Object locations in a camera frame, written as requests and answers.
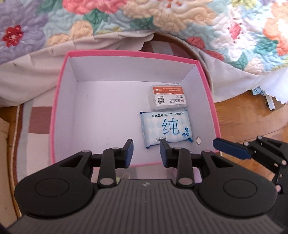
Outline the checkered plush floor rug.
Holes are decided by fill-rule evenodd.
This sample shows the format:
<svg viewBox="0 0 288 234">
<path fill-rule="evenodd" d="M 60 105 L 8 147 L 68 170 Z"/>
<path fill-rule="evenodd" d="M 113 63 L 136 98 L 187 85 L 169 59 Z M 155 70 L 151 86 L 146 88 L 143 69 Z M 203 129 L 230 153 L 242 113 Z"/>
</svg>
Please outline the checkered plush floor rug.
<svg viewBox="0 0 288 234">
<path fill-rule="evenodd" d="M 209 87 L 213 87 L 204 52 L 197 47 L 173 36 L 155 34 L 151 41 L 143 43 L 141 51 L 198 60 Z M 11 193 L 21 179 L 51 163 L 49 131 L 55 90 L 52 88 L 17 108 L 7 157 Z"/>
</svg>

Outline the floral quilted bedspread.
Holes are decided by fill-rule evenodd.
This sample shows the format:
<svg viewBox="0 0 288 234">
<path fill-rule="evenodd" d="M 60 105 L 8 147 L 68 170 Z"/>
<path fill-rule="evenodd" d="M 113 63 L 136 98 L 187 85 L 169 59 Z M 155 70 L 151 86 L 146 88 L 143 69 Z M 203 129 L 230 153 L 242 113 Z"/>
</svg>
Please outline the floral quilted bedspread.
<svg viewBox="0 0 288 234">
<path fill-rule="evenodd" d="M 200 60 L 220 102 L 287 103 L 287 1 L 1 1 L 1 106 L 54 88 L 69 51 L 139 51 L 156 36 Z"/>
</svg>

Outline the green yarn ball black label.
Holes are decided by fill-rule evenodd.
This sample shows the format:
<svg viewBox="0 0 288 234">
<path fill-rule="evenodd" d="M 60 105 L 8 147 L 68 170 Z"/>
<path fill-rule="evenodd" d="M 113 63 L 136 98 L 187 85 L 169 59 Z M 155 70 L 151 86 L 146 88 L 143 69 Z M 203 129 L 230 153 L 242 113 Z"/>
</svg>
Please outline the green yarn ball black label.
<svg viewBox="0 0 288 234">
<path fill-rule="evenodd" d="M 120 180 L 122 179 L 130 179 L 131 174 L 130 173 L 122 173 L 116 176 L 116 183 L 119 184 Z"/>
</svg>

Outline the orange label clear plastic box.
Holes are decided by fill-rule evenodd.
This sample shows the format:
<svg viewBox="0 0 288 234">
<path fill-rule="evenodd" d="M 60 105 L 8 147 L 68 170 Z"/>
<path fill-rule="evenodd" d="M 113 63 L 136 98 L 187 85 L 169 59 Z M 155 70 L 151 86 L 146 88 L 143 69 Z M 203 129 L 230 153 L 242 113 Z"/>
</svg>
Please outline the orange label clear plastic box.
<svg viewBox="0 0 288 234">
<path fill-rule="evenodd" d="M 150 86 L 148 100 L 152 111 L 177 110 L 187 106 L 184 89 L 180 85 Z"/>
</svg>

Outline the blue wet wipes pack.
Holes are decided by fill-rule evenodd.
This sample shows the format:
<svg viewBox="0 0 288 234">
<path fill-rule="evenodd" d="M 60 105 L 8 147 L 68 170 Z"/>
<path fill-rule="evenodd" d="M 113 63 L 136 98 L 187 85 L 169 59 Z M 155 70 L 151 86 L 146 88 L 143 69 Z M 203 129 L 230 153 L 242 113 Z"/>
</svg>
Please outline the blue wet wipes pack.
<svg viewBox="0 0 288 234">
<path fill-rule="evenodd" d="M 193 141 L 187 110 L 140 112 L 145 148 L 160 144 Z"/>
</svg>

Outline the pink cardboard storage box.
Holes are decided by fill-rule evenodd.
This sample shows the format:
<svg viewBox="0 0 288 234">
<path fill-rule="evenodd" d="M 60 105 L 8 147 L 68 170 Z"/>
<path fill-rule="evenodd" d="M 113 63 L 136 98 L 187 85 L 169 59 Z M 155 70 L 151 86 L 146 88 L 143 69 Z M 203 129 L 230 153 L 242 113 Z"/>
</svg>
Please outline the pink cardboard storage box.
<svg viewBox="0 0 288 234">
<path fill-rule="evenodd" d="M 71 51 L 64 58 L 51 113 L 52 163 L 82 150 L 100 153 L 134 141 L 133 166 L 160 163 L 159 148 L 145 148 L 141 112 L 151 86 L 181 85 L 187 99 L 194 153 L 212 150 L 221 135 L 209 84 L 196 60 L 120 50 Z"/>
</svg>

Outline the papers under bed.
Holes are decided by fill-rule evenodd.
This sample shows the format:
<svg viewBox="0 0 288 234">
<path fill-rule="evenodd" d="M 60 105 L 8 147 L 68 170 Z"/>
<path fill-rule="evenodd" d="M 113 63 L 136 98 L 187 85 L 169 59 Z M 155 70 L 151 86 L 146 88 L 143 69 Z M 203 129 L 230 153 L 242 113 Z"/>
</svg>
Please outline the papers under bed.
<svg viewBox="0 0 288 234">
<path fill-rule="evenodd" d="M 285 104 L 282 104 L 280 101 L 278 101 L 275 97 L 272 97 L 270 95 L 268 95 L 264 90 L 262 90 L 260 87 L 256 87 L 254 89 L 251 90 L 252 91 L 252 95 L 256 96 L 256 95 L 261 95 L 264 97 L 265 99 L 265 104 L 267 106 L 267 108 L 270 111 L 276 111 L 279 110 L 281 108 L 283 108 L 285 106 Z"/>
</svg>

